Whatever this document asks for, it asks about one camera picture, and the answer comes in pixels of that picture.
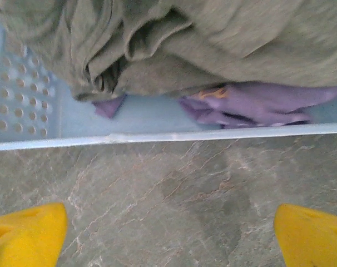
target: marble floor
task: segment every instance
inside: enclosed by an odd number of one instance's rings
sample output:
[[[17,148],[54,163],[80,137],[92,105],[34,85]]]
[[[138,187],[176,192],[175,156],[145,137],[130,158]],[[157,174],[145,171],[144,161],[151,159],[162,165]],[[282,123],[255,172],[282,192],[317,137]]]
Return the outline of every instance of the marble floor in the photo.
[[[280,203],[337,214],[337,135],[0,152],[0,214],[53,201],[58,266],[284,266]]]

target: basket hole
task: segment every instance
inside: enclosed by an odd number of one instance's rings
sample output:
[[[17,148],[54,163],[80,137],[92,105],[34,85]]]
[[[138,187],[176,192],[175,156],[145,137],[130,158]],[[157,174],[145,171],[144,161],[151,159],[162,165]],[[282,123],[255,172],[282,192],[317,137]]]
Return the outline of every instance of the basket hole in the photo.
[[[47,104],[47,102],[45,102],[45,101],[42,101],[42,102],[41,102],[41,106],[42,106],[42,108],[44,108],[44,109],[47,109],[47,108],[48,108],[48,104]]]
[[[45,137],[47,135],[46,129],[41,129],[40,134],[42,137]]]
[[[39,65],[39,60],[38,60],[37,58],[33,57],[33,58],[31,59],[31,61],[33,62],[33,64],[34,64],[35,66],[38,66],[38,65]]]
[[[30,98],[30,105],[36,106],[36,99],[35,99],[35,97]]]
[[[47,122],[47,116],[46,115],[42,115],[41,116],[41,121],[42,122]]]
[[[37,86],[36,86],[36,84],[32,83],[32,84],[30,85],[30,89],[31,89],[31,91],[36,92],[36,91],[37,91]]]
[[[7,130],[7,124],[5,121],[0,121],[0,130],[6,131]]]
[[[37,71],[33,71],[33,72],[31,73],[31,76],[32,76],[34,79],[37,79],[37,78],[39,78],[39,73],[38,73]]]
[[[23,111],[20,108],[15,109],[14,111],[15,116],[17,116],[18,118],[23,116]]]
[[[30,120],[34,121],[36,119],[36,113],[30,112],[29,113],[29,118],[30,118]]]
[[[7,98],[7,97],[9,96],[8,90],[3,88],[3,89],[1,90],[1,96],[2,96],[3,98]]]
[[[44,81],[44,83],[49,83],[50,82],[50,77],[44,76],[43,81]]]
[[[19,87],[25,87],[25,83],[24,83],[24,81],[22,79],[17,79],[17,85]]]
[[[0,113],[1,114],[7,114],[8,113],[8,107],[4,104],[0,106]]]
[[[8,57],[3,57],[3,65],[9,67],[12,64]]]
[[[24,96],[21,93],[17,93],[15,95],[15,99],[18,100],[19,102],[23,102]]]
[[[23,126],[20,123],[16,123],[14,125],[14,130],[15,130],[15,132],[22,132],[23,131]]]
[[[20,73],[25,74],[26,73],[26,68],[23,64],[19,65],[18,67]]]
[[[42,90],[42,93],[43,93],[44,96],[48,96],[48,89],[46,89],[46,88],[43,89],[43,90]]]
[[[3,72],[1,74],[1,79],[4,81],[4,82],[9,82],[10,78],[9,78],[9,75],[5,72]]]
[[[30,126],[29,129],[28,129],[28,132],[29,132],[29,134],[31,134],[31,135],[35,134],[35,132],[36,132],[35,127],[34,127],[34,126]]]

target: gray marble tile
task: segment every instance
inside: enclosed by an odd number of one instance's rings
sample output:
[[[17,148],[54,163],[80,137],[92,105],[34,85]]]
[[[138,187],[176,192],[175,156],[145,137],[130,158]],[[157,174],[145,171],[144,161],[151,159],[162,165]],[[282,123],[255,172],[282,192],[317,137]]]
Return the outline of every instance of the gray marble tile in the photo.
[[[53,201],[58,266],[284,266],[280,203],[337,214],[337,135],[0,152],[0,214]]]

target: plastic basket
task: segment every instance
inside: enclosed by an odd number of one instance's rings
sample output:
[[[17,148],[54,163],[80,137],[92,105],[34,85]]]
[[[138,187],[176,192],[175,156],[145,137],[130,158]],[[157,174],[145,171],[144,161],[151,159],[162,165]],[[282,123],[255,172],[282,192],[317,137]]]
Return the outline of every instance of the plastic basket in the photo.
[[[9,46],[0,25],[0,150],[337,133],[337,100],[308,112],[316,124],[220,130],[192,121],[175,100],[130,96],[108,120],[73,100],[27,47]]]

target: laundry basket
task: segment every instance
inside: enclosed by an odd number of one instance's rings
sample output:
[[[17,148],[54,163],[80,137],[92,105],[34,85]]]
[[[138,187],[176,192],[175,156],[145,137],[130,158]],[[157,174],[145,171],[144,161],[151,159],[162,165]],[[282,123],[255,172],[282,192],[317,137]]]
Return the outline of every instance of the laundry basket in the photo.
[[[221,130],[197,124],[167,97],[130,96],[108,120],[91,103],[73,100],[68,86],[0,25],[0,150],[337,133],[337,100],[308,112],[316,124]]]

